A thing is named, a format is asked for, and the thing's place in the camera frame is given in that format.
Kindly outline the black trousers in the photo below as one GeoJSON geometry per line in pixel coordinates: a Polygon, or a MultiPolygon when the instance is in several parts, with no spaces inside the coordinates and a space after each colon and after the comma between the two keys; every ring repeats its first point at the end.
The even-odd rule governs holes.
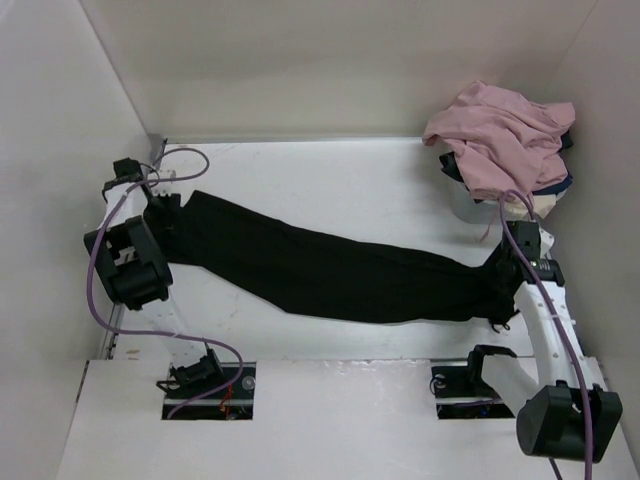
{"type": "Polygon", "coordinates": [[[290,314],[504,325],[516,313],[484,264],[306,230],[201,191],[181,205],[172,233],[154,236],[168,262],[201,267],[290,314]]]}

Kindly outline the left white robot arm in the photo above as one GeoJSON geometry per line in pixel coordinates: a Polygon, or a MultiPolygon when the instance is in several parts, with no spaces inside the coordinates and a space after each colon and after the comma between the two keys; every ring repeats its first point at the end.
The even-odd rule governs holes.
{"type": "Polygon", "coordinates": [[[184,338],[187,323],[170,295],[173,277],[168,262],[144,219],[152,192],[138,184],[145,179],[143,168],[130,158],[116,161],[113,168],[115,178],[102,190],[103,237],[98,240],[99,231],[94,230],[83,238],[87,251],[96,255],[93,271],[112,302],[140,313],[165,347],[169,375],[158,388],[175,399],[214,398],[227,378],[205,340],[184,338]]]}

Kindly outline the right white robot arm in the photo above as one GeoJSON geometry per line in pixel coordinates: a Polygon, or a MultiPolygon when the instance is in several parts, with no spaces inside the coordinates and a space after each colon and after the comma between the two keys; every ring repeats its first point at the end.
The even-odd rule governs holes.
{"type": "Polygon", "coordinates": [[[515,290],[537,375],[531,377],[512,350],[478,345],[469,354],[464,384],[475,395],[497,393],[516,418],[524,454],[599,463],[622,416],[622,403],[591,372],[568,312],[564,276],[544,252],[537,223],[509,221],[491,256],[515,290]]]}

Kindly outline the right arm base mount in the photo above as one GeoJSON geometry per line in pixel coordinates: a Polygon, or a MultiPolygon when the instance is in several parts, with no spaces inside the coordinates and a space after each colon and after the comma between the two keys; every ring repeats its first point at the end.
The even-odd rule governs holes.
{"type": "Polygon", "coordinates": [[[516,358],[509,348],[477,345],[464,362],[437,362],[431,367],[429,389],[439,420],[514,418],[497,392],[481,378],[484,359],[496,355],[516,358]]]}

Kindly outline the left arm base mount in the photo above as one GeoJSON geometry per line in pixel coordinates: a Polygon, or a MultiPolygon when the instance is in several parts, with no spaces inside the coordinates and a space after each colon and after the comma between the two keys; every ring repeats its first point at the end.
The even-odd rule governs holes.
{"type": "Polygon", "coordinates": [[[207,397],[192,400],[170,415],[182,402],[230,381],[237,371],[237,363],[221,363],[216,373],[191,381],[186,386],[181,386],[171,374],[165,380],[157,381],[156,387],[164,395],[161,418],[172,421],[252,420],[257,383],[256,363],[245,363],[240,377],[233,384],[207,397]]]}

